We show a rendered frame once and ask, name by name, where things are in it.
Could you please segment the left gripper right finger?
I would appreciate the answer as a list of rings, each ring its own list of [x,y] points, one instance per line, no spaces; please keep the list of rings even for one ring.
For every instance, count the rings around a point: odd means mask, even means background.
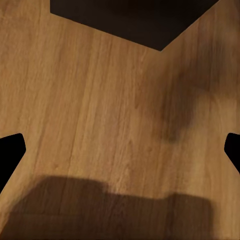
[[[230,132],[227,135],[224,151],[240,173],[240,135]]]

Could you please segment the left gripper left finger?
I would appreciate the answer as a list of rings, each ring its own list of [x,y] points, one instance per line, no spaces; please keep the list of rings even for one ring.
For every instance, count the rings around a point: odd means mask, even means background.
[[[25,153],[22,133],[0,138],[0,193]]]

